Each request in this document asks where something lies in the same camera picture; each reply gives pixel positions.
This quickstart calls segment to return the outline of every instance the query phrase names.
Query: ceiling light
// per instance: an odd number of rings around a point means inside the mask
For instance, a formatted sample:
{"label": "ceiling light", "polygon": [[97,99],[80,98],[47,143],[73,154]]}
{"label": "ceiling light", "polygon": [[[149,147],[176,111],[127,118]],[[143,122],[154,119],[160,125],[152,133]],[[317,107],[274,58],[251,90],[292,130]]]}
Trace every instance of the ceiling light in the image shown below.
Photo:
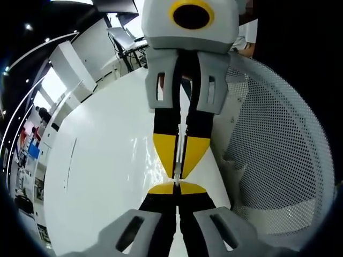
{"label": "ceiling light", "polygon": [[31,26],[29,23],[25,24],[25,28],[26,28],[28,31],[33,30],[32,26]]}

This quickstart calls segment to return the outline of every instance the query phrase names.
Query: ceiling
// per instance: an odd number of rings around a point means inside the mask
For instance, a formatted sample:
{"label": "ceiling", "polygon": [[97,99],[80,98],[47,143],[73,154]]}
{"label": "ceiling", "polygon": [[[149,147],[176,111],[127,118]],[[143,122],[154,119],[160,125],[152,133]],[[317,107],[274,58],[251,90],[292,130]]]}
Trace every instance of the ceiling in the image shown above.
{"label": "ceiling", "polygon": [[[3,75],[5,68],[11,66],[18,58],[31,49],[45,43],[45,39],[54,39],[77,30],[80,33],[87,30],[103,17],[95,6],[77,2],[9,1],[6,10],[0,10],[1,24],[6,25],[6,35],[0,41],[0,93],[2,109],[6,115],[0,115],[0,134],[3,135],[7,124],[20,101],[33,86],[34,79],[43,62],[49,57],[55,47],[65,39],[56,41],[40,48],[19,62],[8,75]],[[30,24],[32,30],[25,28]],[[49,64],[43,70],[44,75]],[[26,104],[19,109],[18,116],[23,116]],[[16,131],[19,120],[11,123],[9,138]]]}

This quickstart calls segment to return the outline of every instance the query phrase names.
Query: white table surface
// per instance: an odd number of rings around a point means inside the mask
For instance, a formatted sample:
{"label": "white table surface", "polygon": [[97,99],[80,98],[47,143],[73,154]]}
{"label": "white table surface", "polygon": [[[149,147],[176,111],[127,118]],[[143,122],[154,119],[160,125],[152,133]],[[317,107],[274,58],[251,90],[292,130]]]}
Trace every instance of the white table surface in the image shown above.
{"label": "white table surface", "polygon": [[[44,212],[57,255],[94,245],[103,228],[139,208],[151,187],[169,181],[153,145],[146,74],[141,68],[113,81],[70,113],[56,135]],[[184,124],[189,100],[181,91]],[[210,149],[186,181],[206,188],[217,207],[230,207]],[[169,256],[186,255],[177,229]]]}

